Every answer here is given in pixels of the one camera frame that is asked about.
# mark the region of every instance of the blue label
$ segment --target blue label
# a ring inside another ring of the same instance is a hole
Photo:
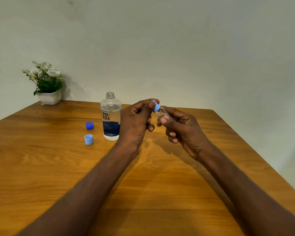
[[[104,122],[103,121],[104,134],[109,137],[115,137],[119,135],[120,124],[118,122]]]

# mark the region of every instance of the wooden table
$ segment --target wooden table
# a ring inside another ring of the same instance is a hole
[[[295,214],[295,190],[223,119],[212,110],[181,110],[194,114],[214,144]],[[86,121],[94,122],[94,130],[85,129]],[[88,133],[94,136],[90,146],[83,138]],[[0,120],[0,235],[32,222],[114,144],[103,138],[99,103],[35,103]],[[146,133],[140,155],[117,182],[90,235],[236,236],[243,231],[211,175],[180,145],[168,142],[164,127],[156,127]]]

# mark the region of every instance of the forearm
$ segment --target forearm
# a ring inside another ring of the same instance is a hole
[[[72,190],[18,235],[85,235],[134,154],[129,147],[114,146]]]
[[[219,149],[209,145],[199,159],[255,235],[295,236],[295,216],[250,180]]]

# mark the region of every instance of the white wall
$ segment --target white wall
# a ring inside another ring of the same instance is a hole
[[[69,100],[211,108],[291,176],[295,0],[0,0],[0,119],[37,101],[32,59]]]

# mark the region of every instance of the clear plastic bottle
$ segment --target clear plastic bottle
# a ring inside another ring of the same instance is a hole
[[[106,93],[106,98],[101,101],[104,138],[116,141],[119,138],[121,101],[115,98],[113,92]]]
[[[156,106],[155,106],[155,108],[154,108],[154,111],[153,112],[155,112],[155,114],[157,115],[157,118],[163,118],[163,117],[168,117],[169,119],[173,119],[166,111],[165,111],[165,109],[164,108],[162,108],[161,106],[159,106],[158,104],[157,104],[157,102],[155,102],[154,100],[153,100],[153,102],[154,103],[156,103]]]

